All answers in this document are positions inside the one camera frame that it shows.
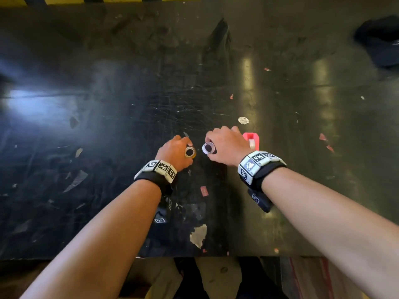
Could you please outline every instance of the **black table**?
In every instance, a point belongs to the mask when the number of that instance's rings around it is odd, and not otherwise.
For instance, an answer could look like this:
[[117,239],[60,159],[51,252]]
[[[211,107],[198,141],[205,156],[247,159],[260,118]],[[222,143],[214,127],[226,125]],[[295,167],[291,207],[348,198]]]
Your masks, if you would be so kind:
[[[139,256],[319,255],[276,208],[257,207],[233,168],[200,152],[222,125],[257,132],[262,150],[398,223],[397,77],[350,41],[394,1],[312,1],[2,9],[0,258],[53,258],[183,132],[198,155]],[[222,17],[228,60],[206,49]],[[206,252],[189,241],[202,224]]]

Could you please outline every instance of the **right forearm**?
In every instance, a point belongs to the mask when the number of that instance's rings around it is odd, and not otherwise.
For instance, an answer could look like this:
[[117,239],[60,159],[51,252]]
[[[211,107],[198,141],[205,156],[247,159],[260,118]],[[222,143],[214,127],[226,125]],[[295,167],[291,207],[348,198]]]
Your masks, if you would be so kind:
[[396,296],[397,225],[287,168],[268,175],[262,190],[305,238],[364,291],[378,298]]

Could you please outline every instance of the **left forearm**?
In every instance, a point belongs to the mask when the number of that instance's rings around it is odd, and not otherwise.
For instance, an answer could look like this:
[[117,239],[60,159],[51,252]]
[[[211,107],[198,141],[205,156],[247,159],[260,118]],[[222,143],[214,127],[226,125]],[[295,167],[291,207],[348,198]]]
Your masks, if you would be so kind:
[[116,298],[160,198],[151,181],[134,182],[78,233],[22,298]]

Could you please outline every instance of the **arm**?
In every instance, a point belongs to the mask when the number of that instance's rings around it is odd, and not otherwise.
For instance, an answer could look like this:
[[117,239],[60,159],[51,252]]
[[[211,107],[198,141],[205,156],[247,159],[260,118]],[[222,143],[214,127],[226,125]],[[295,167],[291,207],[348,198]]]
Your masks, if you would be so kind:
[[[156,159],[177,171],[192,164],[185,137],[175,136]],[[99,212],[37,277],[22,299],[116,298],[150,229],[159,187],[138,180]]]
[[[211,160],[238,166],[251,152],[237,127],[207,134]],[[266,176],[262,191],[292,225],[374,298],[397,298],[399,227],[349,198],[287,168]]]

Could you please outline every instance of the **forearm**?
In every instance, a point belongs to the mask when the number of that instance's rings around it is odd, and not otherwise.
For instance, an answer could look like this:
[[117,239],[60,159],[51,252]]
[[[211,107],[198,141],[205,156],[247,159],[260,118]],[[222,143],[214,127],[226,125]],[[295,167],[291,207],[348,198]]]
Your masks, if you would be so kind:
[[362,290],[375,298],[397,297],[397,225],[287,168],[268,175],[262,190]]
[[134,182],[77,234],[22,298],[116,298],[160,198],[157,185]]

